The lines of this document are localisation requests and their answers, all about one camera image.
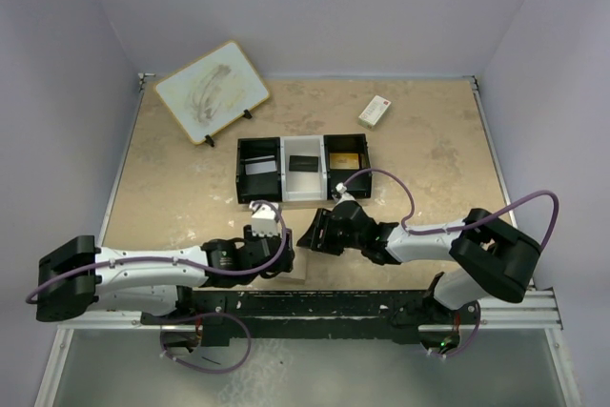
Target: marble surface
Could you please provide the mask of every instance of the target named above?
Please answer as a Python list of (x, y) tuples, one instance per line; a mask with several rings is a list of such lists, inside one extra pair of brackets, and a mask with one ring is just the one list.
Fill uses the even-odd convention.
[[(153, 91), (146, 91), (116, 193), (104, 245), (161, 250), (241, 235), (249, 213), (236, 203), (239, 137), (365, 132), (374, 167), (401, 177), (417, 208), (413, 224), (464, 217), (472, 207), (490, 211), (504, 201), (477, 103), (466, 80), (268, 80), (272, 98), (215, 138), (216, 148), (194, 146)], [(374, 95), (393, 102), (374, 131), (356, 122)], [(409, 211), (404, 191), (374, 175), (373, 195), (362, 201), (377, 221)], [(286, 222), (301, 237), (315, 207), (287, 206)], [(380, 267), (359, 252), (342, 256), (296, 248), (305, 281), (256, 280), (252, 289), (418, 289), (457, 264), (414, 261)]]

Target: small white box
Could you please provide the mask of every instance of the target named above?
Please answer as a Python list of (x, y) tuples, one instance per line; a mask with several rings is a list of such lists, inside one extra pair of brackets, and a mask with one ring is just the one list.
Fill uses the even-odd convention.
[(376, 95), (373, 100), (366, 106), (364, 112), (358, 117), (358, 124), (364, 126), (367, 129), (372, 129), (381, 119), (384, 113), (390, 108), (390, 102), (388, 99)]

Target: black bracket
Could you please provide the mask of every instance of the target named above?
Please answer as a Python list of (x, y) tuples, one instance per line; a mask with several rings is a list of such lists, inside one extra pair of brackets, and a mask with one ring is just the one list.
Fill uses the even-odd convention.
[[(419, 325), (454, 323), (453, 313), (427, 308), (427, 292), (421, 290), (178, 291), (191, 311), (176, 310), (167, 317), (219, 310), (238, 316), (253, 338), (384, 339), (416, 344), (421, 341)], [(476, 322), (469, 305), (458, 311), (462, 324)], [(143, 314), (141, 323), (159, 325), (167, 317)], [(227, 346), (231, 338), (243, 337), (243, 331), (223, 317), (205, 319), (203, 327), (204, 346)]]
[[(471, 224), (489, 215), (486, 210), (472, 209), (464, 223)], [(494, 219), (476, 229), (462, 231), (452, 242), (449, 255), (489, 295), (517, 304), (525, 296), (540, 252), (536, 240), (507, 222)]]
[[(100, 250), (93, 235), (79, 235), (40, 259), (38, 285), (77, 267), (95, 262)], [(97, 300), (94, 270), (68, 277), (38, 294), (36, 319), (42, 322), (63, 321), (84, 314)]]

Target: whiteboard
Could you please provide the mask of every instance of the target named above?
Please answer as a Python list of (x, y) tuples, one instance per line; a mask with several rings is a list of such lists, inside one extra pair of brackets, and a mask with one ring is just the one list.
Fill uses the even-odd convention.
[(270, 96), (233, 40), (166, 76), (154, 90), (195, 145)]

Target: gray floor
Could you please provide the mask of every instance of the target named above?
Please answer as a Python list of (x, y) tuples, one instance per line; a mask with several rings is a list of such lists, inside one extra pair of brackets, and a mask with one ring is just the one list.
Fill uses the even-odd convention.
[[(244, 348), (239, 339), (205, 355), (231, 363)], [(246, 365), (225, 376), (159, 355), (157, 331), (75, 331), (55, 405), (564, 405), (543, 331), (487, 330), (444, 361), (379, 340), (257, 340)]]

